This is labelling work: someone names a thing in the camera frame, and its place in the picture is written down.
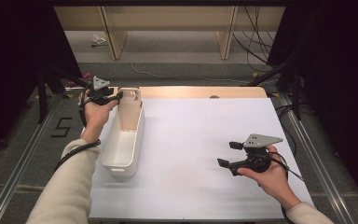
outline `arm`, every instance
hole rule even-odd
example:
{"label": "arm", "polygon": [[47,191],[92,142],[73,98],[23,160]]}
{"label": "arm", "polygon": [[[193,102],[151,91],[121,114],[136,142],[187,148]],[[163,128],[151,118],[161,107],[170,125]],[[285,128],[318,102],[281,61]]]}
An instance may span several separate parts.
{"label": "arm", "polygon": [[[277,152],[274,146],[267,146],[267,149],[269,152]],[[276,154],[271,154],[271,157],[281,160]],[[284,169],[275,161],[261,174],[247,168],[238,169],[238,173],[255,180],[268,195],[275,198],[287,211],[286,215],[291,221],[298,224],[333,223],[315,207],[297,198],[287,182]]]}
{"label": "arm", "polygon": [[[64,149],[62,157],[76,147],[96,142],[109,118],[109,111],[116,105],[117,101],[107,105],[86,104],[88,125],[80,139]],[[100,149],[93,147],[66,161],[49,180],[27,223],[88,223],[92,175],[99,153]]]}

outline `hand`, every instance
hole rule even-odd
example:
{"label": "hand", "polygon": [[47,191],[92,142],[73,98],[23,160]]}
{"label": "hand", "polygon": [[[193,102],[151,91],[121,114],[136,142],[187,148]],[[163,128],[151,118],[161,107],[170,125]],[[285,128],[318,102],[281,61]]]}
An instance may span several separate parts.
{"label": "hand", "polygon": [[[269,152],[277,152],[277,148],[274,146],[266,146],[266,148]],[[281,160],[276,154],[271,154],[271,157],[278,161]],[[301,203],[287,182],[285,170],[275,161],[272,161],[268,170],[261,174],[247,168],[240,168],[237,172],[240,175],[255,180],[260,187],[268,195],[275,198],[286,211]]]}
{"label": "hand", "polygon": [[117,100],[111,101],[106,105],[96,105],[89,102],[85,105],[85,117],[87,122],[86,130],[81,134],[80,138],[86,140],[88,143],[93,143],[100,137],[104,124],[109,119],[109,112],[118,104]]}

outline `white fleece sleeve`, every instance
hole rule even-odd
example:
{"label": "white fleece sleeve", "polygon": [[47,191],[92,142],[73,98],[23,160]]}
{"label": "white fleece sleeve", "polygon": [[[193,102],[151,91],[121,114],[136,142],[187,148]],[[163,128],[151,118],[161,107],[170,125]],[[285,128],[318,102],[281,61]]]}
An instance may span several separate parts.
{"label": "white fleece sleeve", "polygon": [[332,224],[333,222],[309,203],[299,203],[286,212],[296,224]]}
{"label": "white fleece sleeve", "polygon": [[[83,139],[69,143],[62,157],[86,144]],[[92,175],[99,154],[97,147],[83,150],[58,168],[37,200],[27,223],[88,223]]]}

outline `white container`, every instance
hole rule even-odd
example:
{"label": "white container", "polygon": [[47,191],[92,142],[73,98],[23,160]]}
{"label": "white container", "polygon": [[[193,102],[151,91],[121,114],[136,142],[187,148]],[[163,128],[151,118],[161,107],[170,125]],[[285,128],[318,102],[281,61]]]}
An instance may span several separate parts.
{"label": "white container", "polygon": [[133,176],[144,133],[144,107],[139,89],[122,88],[118,91],[123,91],[123,98],[117,106],[101,162],[113,176]]}

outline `white tabletop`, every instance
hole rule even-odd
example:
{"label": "white tabletop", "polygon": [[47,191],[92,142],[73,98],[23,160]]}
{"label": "white tabletop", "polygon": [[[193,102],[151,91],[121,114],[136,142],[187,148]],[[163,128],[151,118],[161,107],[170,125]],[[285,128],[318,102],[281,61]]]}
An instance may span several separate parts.
{"label": "white tabletop", "polygon": [[[274,146],[300,174],[268,98],[144,98],[145,130],[132,178],[112,177],[97,161],[92,180],[90,218],[156,221],[246,221],[281,219],[280,205],[254,180],[232,176],[217,158],[243,161],[244,151],[228,142],[243,142],[251,133],[281,137]],[[101,135],[103,143],[113,116]],[[289,183],[300,200],[312,203],[305,184]]]}

